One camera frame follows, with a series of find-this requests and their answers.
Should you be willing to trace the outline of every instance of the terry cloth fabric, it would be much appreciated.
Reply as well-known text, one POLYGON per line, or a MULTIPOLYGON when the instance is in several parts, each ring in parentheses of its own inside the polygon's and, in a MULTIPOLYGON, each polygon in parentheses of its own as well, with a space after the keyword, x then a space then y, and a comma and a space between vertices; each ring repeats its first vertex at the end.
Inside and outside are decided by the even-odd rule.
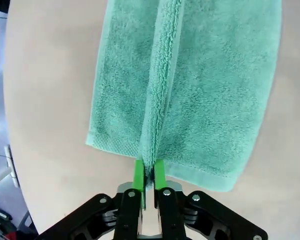
POLYGON ((109 0, 86 143, 233 188, 276 68, 281 0, 109 0))

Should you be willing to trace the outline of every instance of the screw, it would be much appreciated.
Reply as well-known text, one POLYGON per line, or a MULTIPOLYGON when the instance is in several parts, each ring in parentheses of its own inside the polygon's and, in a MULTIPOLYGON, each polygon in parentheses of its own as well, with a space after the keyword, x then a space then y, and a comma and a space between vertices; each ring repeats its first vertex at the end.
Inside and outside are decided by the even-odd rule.
POLYGON ((171 194, 171 192, 169 191, 169 189, 166 189, 163 191, 163 195, 165 196, 169 196, 171 194))
POLYGON ((253 237, 253 240, 262 240, 262 237, 260 237, 259 235, 255 235, 255 236, 253 237))
POLYGON ((130 191, 129 193, 128 193, 128 196, 129 197, 134 197, 136 194, 135 194, 135 192, 134 191, 130 191))
POLYGON ((101 198, 99 201, 101 204, 104 204, 107 202, 107 199, 105 197, 101 198))
POLYGON ((192 196, 193 201, 198 202, 200 200, 200 196, 198 194, 195 194, 192 196))

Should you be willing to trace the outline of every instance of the beige tabletop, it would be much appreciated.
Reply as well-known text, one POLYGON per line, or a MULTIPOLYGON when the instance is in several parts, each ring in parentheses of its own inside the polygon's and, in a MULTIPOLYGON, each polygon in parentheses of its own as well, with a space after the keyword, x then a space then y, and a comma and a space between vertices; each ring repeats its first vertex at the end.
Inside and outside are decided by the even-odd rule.
MULTIPOLYGON (((132 180, 133 159, 85 145, 106 4, 15 0, 10 6, 9 138, 40 233, 97 193, 114 196, 119 184, 132 180)), ((188 194, 198 189, 182 185, 188 194)), ((265 229, 269 239, 300 240, 300 0, 283 1, 276 77, 251 160, 232 192, 208 194, 265 229)), ((147 199, 152 205, 151 194, 147 199)), ((154 209, 143 226, 146 234, 158 233, 154 209)))

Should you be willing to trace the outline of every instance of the white table surface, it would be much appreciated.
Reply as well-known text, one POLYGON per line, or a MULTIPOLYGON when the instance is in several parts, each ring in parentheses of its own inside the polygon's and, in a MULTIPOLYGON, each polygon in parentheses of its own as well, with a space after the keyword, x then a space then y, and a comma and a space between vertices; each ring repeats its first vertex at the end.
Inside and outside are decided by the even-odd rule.
MULTIPOLYGON (((85 145, 105 8, 106 0, 11 2, 4 100, 16 171, 40 233, 132 180, 133 159, 85 145)), ((247 168, 232 192, 208 194, 269 239, 300 240, 300 0, 283 1, 276 77, 247 168)), ((156 214, 146 211, 145 234, 158 233, 156 214)))

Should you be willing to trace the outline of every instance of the bolt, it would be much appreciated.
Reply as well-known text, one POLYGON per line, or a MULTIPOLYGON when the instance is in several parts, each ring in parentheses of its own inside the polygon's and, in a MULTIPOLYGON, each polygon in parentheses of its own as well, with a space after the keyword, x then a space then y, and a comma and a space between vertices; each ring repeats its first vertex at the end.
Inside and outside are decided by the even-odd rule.
POLYGON ((104 204, 107 202, 107 199, 105 197, 101 198, 99 201, 101 204, 104 204))
POLYGON ((260 237, 259 235, 255 235, 255 236, 253 237, 253 240, 262 240, 262 237, 260 237))
POLYGON ((169 189, 166 189, 163 191, 163 195, 165 196, 169 196, 171 194, 171 192, 169 191, 169 189))
POLYGON ((200 200, 200 196, 198 194, 195 194, 192 196, 193 201, 198 202, 200 200))
POLYGON ((136 194, 135 194, 135 192, 134 191, 130 191, 129 193, 128 193, 128 196, 129 197, 134 197, 136 194))

